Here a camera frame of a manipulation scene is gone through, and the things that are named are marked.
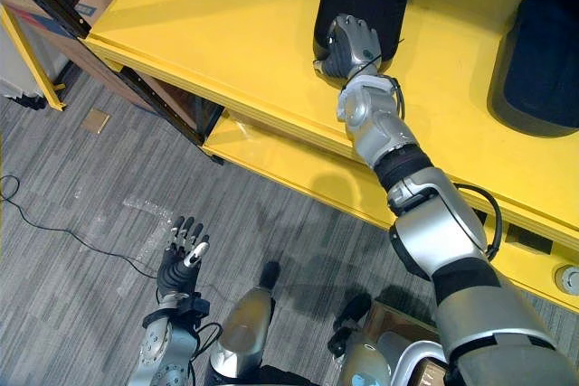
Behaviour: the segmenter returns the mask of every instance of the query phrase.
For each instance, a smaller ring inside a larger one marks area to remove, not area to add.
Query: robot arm
[[[128,385],[189,384],[190,361],[199,348],[196,328],[209,314],[209,302],[195,292],[201,257],[209,248],[208,235],[195,245],[203,225],[187,238],[194,219],[176,220],[157,272],[158,308],[143,319],[145,336],[137,368]]]
[[[393,83],[377,73],[375,31],[340,15],[328,46],[315,67],[349,79],[337,116],[387,191],[390,241],[408,271],[433,283],[447,384],[577,384],[532,307],[490,266],[474,211],[399,118]]]

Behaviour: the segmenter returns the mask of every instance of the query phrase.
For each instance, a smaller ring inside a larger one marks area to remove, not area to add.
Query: lower shelf
[[[376,226],[388,228],[394,222],[375,174],[344,157],[265,132],[227,114],[218,121],[204,150]],[[489,211],[479,198],[465,196],[471,206]],[[519,224],[509,215],[505,216],[508,223]],[[486,228],[493,225],[489,218]],[[519,287],[579,312],[579,297],[559,290],[554,281],[559,267],[579,262],[578,250],[553,243],[549,253],[544,253],[524,246],[520,240],[511,240],[507,233],[504,231],[493,265]]]

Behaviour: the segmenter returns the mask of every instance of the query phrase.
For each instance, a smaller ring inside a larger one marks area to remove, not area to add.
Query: gray carpet
[[[81,75],[64,113],[0,99],[3,174],[35,222],[157,266],[167,221],[191,213],[211,234],[199,284],[223,321],[270,259],[281,264],[264,361],[324,385],[326,350],[344,298],[365,289],[431,321],[430,285],[409,275],[384,231],[230,164],[212,163],[163,120]],[[112,116],[100,136],[80,128],[91,107]],[[116,385],[133,369],[155,307],[155,283],[71,237],[2,210],[0,385]],[[528,296],[578,364],[578,316]],[[206,360],[196,364],[204,377]]]

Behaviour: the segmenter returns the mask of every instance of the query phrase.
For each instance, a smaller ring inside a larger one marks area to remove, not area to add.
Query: small square tile
[[[109,122],[109,119],[110,115],[108,113],[97,108],[92,108],[87,117],[82,121],[81,127],[95,135],[99,135],[105,125],[107,125],[107,122]]]

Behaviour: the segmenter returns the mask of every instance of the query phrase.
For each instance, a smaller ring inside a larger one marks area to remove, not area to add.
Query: black metal frame
[[[34,0],[44,12],[55,20],[66,32],[76,38],[86,38],[90,32],[90,25],[74,9],[80,0]],[[182,135],[187,137],[196,146],[201,146],[209,137],[217,119],[223,112],[223,106],[212,101],[191,94],[195,99],[195,128],[189,126],[165,101],[163,101],[139,75],[129,67],[123,67],[115,72],[121,80],[139,95],[155,112],[166,119]],[[206,117],[204,106],[210,105],[209,115]]]

